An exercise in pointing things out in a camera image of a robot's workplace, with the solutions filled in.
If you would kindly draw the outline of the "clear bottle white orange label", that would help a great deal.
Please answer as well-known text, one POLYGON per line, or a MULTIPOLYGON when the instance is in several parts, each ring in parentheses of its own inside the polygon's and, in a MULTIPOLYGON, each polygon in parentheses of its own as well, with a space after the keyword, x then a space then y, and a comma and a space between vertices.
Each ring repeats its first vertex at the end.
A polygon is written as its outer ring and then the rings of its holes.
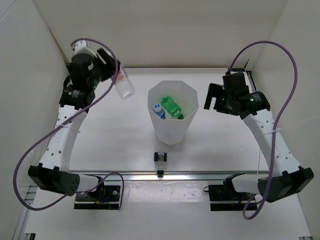
POLYGON ((119 71, 114 86, 119 97, 123 100, 133 96, 136 93, 133 84, 129 80, 126 70, 121 64, 119 65, 119 71))

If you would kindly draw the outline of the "green plastic bottle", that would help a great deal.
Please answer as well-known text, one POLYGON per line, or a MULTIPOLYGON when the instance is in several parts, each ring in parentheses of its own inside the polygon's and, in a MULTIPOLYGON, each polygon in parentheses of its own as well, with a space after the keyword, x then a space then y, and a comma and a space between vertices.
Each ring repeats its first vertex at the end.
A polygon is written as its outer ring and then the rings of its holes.
POLYGON ((171 96, 162 98, 160 105, 169 113, 169 115, 178 120, 183 120, 185 117, 180 106, 173 100, 171 96))

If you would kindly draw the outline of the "clear bottle blue label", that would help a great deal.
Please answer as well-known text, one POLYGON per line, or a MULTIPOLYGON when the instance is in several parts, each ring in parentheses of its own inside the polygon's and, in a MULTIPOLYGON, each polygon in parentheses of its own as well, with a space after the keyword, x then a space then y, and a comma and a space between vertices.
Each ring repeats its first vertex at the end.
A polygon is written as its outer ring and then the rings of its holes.
POLYGON ((166 112, 159 103, 153 106, 153 112, 162 120, 166 119, 166 112))

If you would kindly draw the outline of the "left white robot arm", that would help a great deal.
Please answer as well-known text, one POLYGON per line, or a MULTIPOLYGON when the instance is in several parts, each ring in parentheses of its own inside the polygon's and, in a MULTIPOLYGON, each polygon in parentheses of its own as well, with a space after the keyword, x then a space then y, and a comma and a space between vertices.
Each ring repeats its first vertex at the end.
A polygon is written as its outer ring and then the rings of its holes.
POLYGON ((96 87, 111 78, 119 65, 103 48, 96 53, 83 48, 71 58, 59 100, 58 130, 51 135, 38 165, 28 169, 28 176, 40 189, 72 196, 84 186, 78 174, 69 172, 72 150, 96 87))

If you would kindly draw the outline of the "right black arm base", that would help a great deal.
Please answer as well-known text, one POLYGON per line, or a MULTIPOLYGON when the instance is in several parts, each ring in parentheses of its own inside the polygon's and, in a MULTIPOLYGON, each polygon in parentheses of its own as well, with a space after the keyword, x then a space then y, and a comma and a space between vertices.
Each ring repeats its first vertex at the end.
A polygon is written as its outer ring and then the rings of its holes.
POLYGON ((211 212, 242 212, 246 203, 252 196, 250 193, 231 193, 226 184, 209 184, 203 188, 209 195, 211 212))

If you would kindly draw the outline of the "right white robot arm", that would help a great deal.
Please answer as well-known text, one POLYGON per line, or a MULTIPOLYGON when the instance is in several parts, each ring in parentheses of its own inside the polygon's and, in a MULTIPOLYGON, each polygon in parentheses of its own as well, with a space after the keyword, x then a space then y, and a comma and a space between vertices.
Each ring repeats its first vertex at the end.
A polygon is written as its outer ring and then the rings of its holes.
POLYGON ((275 121, 271 106, 261 91, 250 92, 243 72, 224 75, 223 84, 210 83, 204 109, 210 109, 215 99, 214 110, 219 113, 239 116, 253 134, 272 172, 269 177, 252 178, 237 173, 225 180, 224 193, 230 200, 238 199, 242 193, 263 196, 273 203, 300 193, 314 178, 311 168, 303 168, 285 143, 282 135, 273 130, 275 121))

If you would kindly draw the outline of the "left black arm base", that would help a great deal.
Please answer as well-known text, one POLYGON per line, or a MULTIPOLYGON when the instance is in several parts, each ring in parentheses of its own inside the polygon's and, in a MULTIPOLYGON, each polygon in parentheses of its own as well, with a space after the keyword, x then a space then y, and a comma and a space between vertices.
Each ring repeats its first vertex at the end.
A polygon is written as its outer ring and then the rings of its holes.
POLYGON ((119 210, 122 197, 121 185, 102 184, 90 193, 77 193, 73 208, 75 210, 119 210))

